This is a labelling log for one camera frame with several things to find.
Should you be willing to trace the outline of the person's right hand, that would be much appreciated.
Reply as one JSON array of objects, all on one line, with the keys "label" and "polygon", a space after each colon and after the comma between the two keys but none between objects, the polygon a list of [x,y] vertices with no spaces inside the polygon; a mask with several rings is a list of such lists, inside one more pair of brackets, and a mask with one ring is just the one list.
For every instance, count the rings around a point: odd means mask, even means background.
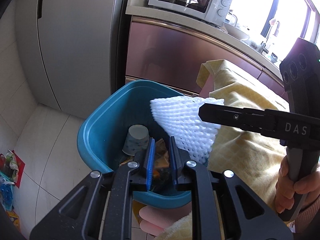
[{"label": "person's right hand", "polygon": [[319,198],[319,164],[312,174],[293,182],[289,176],[289,164],[287,157],[281,161],[278,181],[276,183],[275,208],[277,213],[285,209],[291,210],[294,205],[294,194],[307,194],[302,208],[307,208]]}]

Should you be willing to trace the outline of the pink sleeved forearm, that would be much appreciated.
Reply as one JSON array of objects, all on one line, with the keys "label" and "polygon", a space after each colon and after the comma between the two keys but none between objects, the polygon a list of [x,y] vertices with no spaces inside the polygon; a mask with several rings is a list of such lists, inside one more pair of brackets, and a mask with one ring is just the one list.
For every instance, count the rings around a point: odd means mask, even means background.
[{"label": "pink sleeved forearm", "polygon": [[313,204],[301,211],[294,221],[289,222],[287,227],[292,233],[303,233],[318,213],[319,206],[319,198],[317,198]]}]

